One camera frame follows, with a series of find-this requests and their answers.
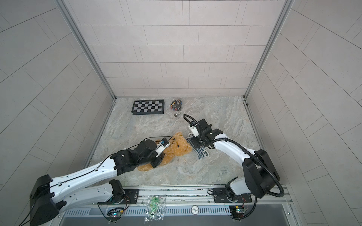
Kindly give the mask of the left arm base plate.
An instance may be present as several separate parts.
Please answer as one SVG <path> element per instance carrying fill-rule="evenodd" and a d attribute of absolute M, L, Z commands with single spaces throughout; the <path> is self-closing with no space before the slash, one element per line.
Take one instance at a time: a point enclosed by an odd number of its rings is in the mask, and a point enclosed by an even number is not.
<path fill-rule="evenodd" d="M 114 197 L 112 196 L 108 201 L 106 202 L 98 202 L 98 204 L 101 205 L 133 205 L 137 203 L 138 196 L 139 196 L 139 189 L 125 189 L 125 194 L 121 195 L 120 197 Z"/>

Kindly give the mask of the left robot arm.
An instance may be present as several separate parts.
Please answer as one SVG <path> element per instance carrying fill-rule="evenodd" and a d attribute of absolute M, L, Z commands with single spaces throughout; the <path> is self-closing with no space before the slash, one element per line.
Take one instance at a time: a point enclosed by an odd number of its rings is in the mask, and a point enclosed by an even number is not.
<path fill-rule="evenodd" d="M 121 182 L 115 177 L 145 164 L 156 168 L 169 145 L 166 138 L 159 143 L 147 139 L 135 149 L 120 150 L 104 161 L 75 173 L 56 178 L 48 174 L 39 177 L 29 198 L 29 224 L 40 226 L 78 205 L 130 203 Z"/>

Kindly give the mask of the brown teddy bear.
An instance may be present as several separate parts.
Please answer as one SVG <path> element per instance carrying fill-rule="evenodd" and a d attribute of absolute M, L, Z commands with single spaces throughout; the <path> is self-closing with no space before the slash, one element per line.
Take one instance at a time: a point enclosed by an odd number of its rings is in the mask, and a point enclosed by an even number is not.
<path fill-rule="evenodd" d="M 169 142 L 170 146 L 162 152 L 164 158 L 159 166 L 164 166 L 170 163 L 174 157 L 180 157 L 192 151 L 191 145 L 186 141 L 182 132 L 174 134 Z"/>

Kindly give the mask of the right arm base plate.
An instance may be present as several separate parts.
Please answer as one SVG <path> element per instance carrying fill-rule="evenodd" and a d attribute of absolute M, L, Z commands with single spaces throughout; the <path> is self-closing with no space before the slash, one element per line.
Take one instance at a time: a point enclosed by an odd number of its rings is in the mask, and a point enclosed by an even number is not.
<path fill-rule="evenodd" d="M 234 196 L 226 188 L 215 187 L 208 190 L 207 193 L 214 198 L 215 203 L 251 203 L 252 197 L 250 194 L 242 194 Z"/>

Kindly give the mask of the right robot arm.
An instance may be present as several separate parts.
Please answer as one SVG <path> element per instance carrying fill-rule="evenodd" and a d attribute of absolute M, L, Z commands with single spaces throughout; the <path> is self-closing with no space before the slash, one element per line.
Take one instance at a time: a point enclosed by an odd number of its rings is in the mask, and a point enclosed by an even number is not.
<path fill-rule="evenodd" d="M 227 154 L 242 166 L 243 177 L 232 179 L 225 185 L 226 196 L 231 201 L 238 200 L 243 194 L 252 194 L 256 198 L 265 195 L 283 197 L 284 189 L 268 153 L 263 149 L 248 149 L 230 139 L 219 129 L 212 129 L 204 119 L 187 121 L 193 134 L 191 139 L 197 148 L 210 147 Z"/>

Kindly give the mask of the striped knit bear sweater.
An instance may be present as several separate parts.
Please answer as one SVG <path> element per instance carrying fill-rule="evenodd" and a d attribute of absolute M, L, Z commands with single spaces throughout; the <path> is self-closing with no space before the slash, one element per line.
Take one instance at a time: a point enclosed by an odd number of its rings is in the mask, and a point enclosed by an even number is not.
<path fill-rule="evenodd" d="M 203 158 L 209 157 L 210 154 L 206 147 L 200 146 L 196 147 L 196 145 L 193 142 L 194 135 L 192 133 L 188 134 L 188 137 L 186 138 L 186 141 L 191 145 L 192 150 L 197 154 L 198 159 L 201 160 Z"/>

